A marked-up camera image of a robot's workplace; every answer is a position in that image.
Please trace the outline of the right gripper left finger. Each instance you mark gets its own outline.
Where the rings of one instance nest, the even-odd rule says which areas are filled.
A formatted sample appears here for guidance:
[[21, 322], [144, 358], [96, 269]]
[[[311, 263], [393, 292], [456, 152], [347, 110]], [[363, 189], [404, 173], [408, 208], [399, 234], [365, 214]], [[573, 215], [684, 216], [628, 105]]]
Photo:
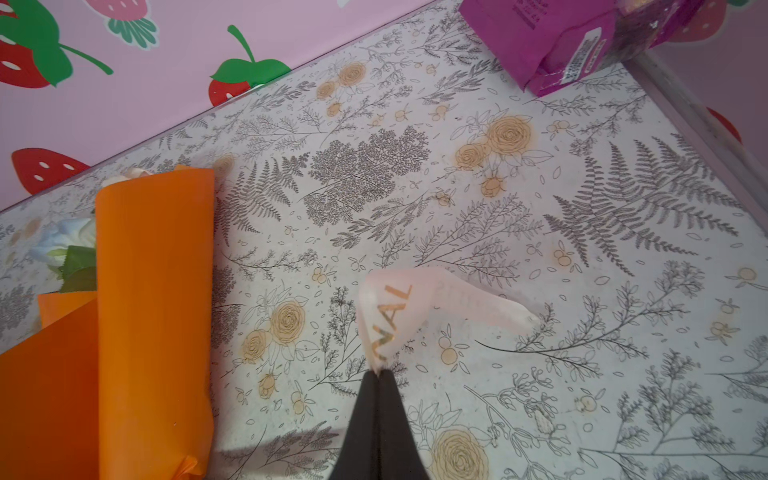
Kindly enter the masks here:
[[330, 480], [379, 478], [378, 376], [368, 371], [362, 379], [352, 416]]

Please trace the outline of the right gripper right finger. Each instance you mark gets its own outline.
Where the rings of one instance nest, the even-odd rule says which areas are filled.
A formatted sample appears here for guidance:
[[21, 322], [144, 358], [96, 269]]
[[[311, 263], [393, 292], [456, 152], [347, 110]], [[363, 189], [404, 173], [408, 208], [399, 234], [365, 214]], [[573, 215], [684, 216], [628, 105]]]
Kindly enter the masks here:
[[396, 379], [390, 370], [378, 375], [379, 463], [383, 480], [428, 480], [416, 447]]

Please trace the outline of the white ribbon strip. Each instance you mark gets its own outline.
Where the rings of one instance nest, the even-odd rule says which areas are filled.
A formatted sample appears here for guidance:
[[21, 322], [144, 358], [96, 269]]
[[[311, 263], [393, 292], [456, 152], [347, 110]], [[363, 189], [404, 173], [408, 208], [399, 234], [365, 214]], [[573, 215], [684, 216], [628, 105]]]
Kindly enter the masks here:
[[359, 286], [356, 323], [370, 369], [390, 367], [432, 311], [528, 335], [540, 324], [524, 305], [441, 268], [382, 269]]

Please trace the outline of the orange wrapping paper sheet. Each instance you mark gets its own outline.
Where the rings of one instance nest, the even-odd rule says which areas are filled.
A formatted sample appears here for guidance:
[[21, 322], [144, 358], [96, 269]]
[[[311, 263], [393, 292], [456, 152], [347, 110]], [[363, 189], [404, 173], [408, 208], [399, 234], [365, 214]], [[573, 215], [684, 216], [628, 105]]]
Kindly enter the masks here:
[[45, 294], [42, 329], [1, 356], [5, 479], [201, 479], [209, 395], [214, 173], [104, 188], [96, 286]]

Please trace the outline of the white rose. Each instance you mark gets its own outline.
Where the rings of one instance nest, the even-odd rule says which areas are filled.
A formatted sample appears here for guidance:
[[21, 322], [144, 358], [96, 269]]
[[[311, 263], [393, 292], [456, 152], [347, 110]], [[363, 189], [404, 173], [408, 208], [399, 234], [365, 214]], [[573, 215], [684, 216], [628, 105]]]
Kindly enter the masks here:
[[61, 220], [48, 227], [30, 250], [30, 256], [51, 267], [61, 267], [70, 246], [96, 246], [96, 222], [93, 218]]

